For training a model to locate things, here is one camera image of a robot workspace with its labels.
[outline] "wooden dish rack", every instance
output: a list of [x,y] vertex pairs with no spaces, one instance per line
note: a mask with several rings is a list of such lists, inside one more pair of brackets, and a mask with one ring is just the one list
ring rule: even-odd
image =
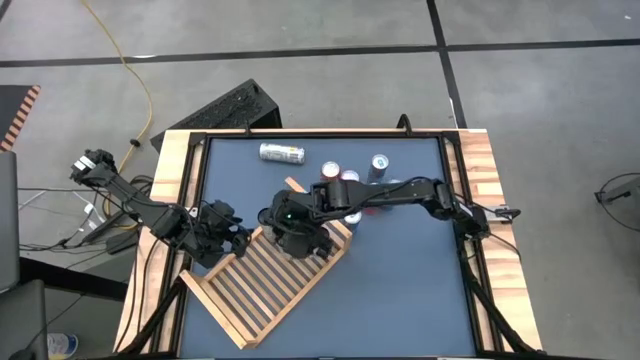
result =
[[[292,178],[285,183],[304,192]],[[352,233],[340,221],[324,225],[335,246],[327,260],[287,259],[257,228],[245,256],[224,257],[204,277],[180,277],[240,349],[256,347],[347,252]]]

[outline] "metal stand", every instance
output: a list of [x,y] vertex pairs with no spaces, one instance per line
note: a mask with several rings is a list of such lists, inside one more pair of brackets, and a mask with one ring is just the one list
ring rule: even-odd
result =
[[46,287],[83,295],[124,301],[127,295],[127,284],[105,279],[37,260],[20,258],[20,284],[31,280],[42,280]]

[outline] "orange striped object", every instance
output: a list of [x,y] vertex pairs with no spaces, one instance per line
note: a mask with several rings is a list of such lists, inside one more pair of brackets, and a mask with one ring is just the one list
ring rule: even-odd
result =
[[29,91],[27,91],[27,95],[25,95],[16,116],[13,118],[13,123],[9,126],[2,142],[0,142],[0,152],[11,150],[13,144],[15,144],[20,131],[24,127],[25,121],[27,121],[27,116],[29,115],[29,112],[31,112],[31,108],[35,103],[38,94],[40,94],[39,85],[34,85],[29,89]]

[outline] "soda can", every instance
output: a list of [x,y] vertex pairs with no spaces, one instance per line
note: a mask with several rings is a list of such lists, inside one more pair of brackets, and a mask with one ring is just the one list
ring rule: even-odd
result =
[[344,217],[344,222],[351,233],[356,232],[358,225],[360,225],[360,220],[362,220],[362,213],[359,211],[355,214]]
[[[401,184],[402,180],[398,180],[398,179],[391,179],[389,181],[385,182],[386,184]],[[381,206],[380,209],[384,210],[384,211],[389,211],[391,209],[393,209],[393,205],[385,205],[385,206]]]
[[380,182],[388,167],[389,159],[386,156],[382,154],[374,155],[373,158],[371,158],[367,183],[371,184],[372,182]]
[[342,180],[360,181],[360,175],[358,175],[358,173],[353,171],[353,170],[345,170],[345,171],[343,171],[342,175],[340,175],[340,178]]
[[78,337],[62,333],[47,334],[47,349],[51,360],[68,359],[78,349]]
[[335,161],[327,161],[322,164],[321,176],[324,181],[337,179],[340,176],[340,165]]
[[304,164],[304,149],[295,146],[262,143],[260,144],[260,159],[302,165]]

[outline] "red can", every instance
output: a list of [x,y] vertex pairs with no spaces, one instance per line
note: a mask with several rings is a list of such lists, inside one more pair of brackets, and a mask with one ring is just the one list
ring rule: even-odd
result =
[[340,177],[340,165],[335,161],[327,161],[322,165],[321,177],[324,181],[331,181]]

